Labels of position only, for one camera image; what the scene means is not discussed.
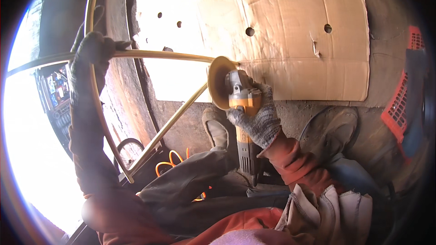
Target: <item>bent metal frame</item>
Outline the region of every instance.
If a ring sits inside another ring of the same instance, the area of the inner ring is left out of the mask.
[[[94,21],[94,8],[95,8],[96,0],[88,0],[86,4],[85,10],[85,24],[84,24],[84,34],[86,35],[88,32],[93,31],[93,21]],[[57,63],[66,63],[74,58],[73,52],[66,52],[61,54],[56,54],[52,56],[43,57],[37,59],[35,61],[26,63],[18,68],[15,68],[8,72],[7,76],[12,76],[18,72],[27,70],[27,69],[35,69],[41,68],[44,66],[50,66]],[[214,58],[199,56],[199,55],[191,55],[191,54],[182,54],[175,52],[167,52],[167,51],[148,51],[148,50],[139,50],[139,49],[129,49],[127,51],[117,51],[114,55],[114,58],[155,58],[155,59],[174,59],[174,60],[187,60],[187,61],[197,61],[197,62],[206,62],[211,63]],[[205,82],[203,86],[201,86],[190,99],[188,99],[177,111],[174,115],[166,122],[166,124],[160,129],[160,131],[156,134],[156,136],[151,139],[150,143],[147,144],[139,159],[137,159],[130,169],[127,169],[119,155],[115,142],[109,132],[108,125],[106,123],[106,119],[103,115],[103,109],[100,103],[99,92],[97,90],[97,82],[95,80],[95,71],[94,65],[90,64],[90,74],[91,74],[91,85],[92,85],[92,94],[94,105],[97,109],[97,113],[99,115],[99,120],[103,127],[104,135],[107,139],[107,142],[110,145],[110,148],[123,170],[124,175],[130,183],[134,182],[133,175],[145,164],[145,162],[150,158],[155,145],[163,138],[163,136],[167,133],[167,131],[176,123],[176,121],[182,116],[182,114],[194,103],[194,101],[207,89],[208,84]]]

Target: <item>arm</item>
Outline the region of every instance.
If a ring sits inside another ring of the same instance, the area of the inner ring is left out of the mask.
[[[243,128],[253,142],[264,149],[258,157],[268,158],[280,173],[283,181],[293,190],[295,184],[308,185],[317,196],[329,185],[334,184],[338,193],[342,186],[330,177],[329,172],[319,167],[312,153],[302,153],[300,143],[295,138],[286,138],[277,117],[268,85],[255,84],[262,91],[262,106],[254,117],[231,108],[227,111],[229,121]]]
[[[90,32],[74,43],[80,46],[68,66],[72,100],[69,133],[77,181],[87,199],[82,218],[99,232],[102,244],[170,244],[172,239],[154,223],[147,206],[119,184],[116,170],[103,152],[103,130],[92,102],[90,64],[94,64],[101,93],[109,60],[116,50],[125,49],[130,42],[114,42],[98,32]]]

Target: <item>red jacket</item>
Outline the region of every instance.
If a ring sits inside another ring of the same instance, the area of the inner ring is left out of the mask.
[[[78,183],[88,199],[82,216],[92,229],[98,231],[102,244],[209,244],[227,232],[242,229],[257,229],[255,233],[264,236],[266,244],[292,244],[290,236],[264,229],[264,225],[275,227],[283,211],[278,208],[257,208],[229,215],[199,236],[175,243],[154,223],[145,203],[119,184],[115,168],[103,152],[103,132],[98,118],[95,118],[96,122],[84,121],[73,108],[71,115],[70,150]],[[317,165],[312,153],[302,153],[298,140],[286,138],[282,131],[261,156],[270,160],[291,190],[295,184],[303,183],[319,196],[334,184],[338,193],[344,192],[341,185],[331,179],[329,172]]]

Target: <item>tire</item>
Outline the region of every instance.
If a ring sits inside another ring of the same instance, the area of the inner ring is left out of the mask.
[[[134,138],[127,138],[127,139],[124,139],[123,141],[121,141],[120,144],[116,147],[116,149],[118,150],[118,153],[127,144],[136,144],[139,146],[139,148],[141,150],[144,150],[144,145],[141,143],[141,141],[139,141],[138,139],[134,139]],[[113,158],[113,165],[115,166],[115,170],[117,171],[118,175],[121,174],[121,172],[119,171],[118,162],[117,162],[115,156]]]

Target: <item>shoe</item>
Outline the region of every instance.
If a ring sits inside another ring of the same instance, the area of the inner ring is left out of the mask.
[[[357,110],[351,107],[343,109],[333,117],[319,142],[310,151],[319,164],[324,164],[344,151],[356,131],[357,119]]]
[[[201,120],[212,147],[220,147],[223,150],[227,150],[230,140],[224,123],[228,120],[225,118],[225,114],[220,113],[220,111],[217,107],[206,108],[201,116]]]

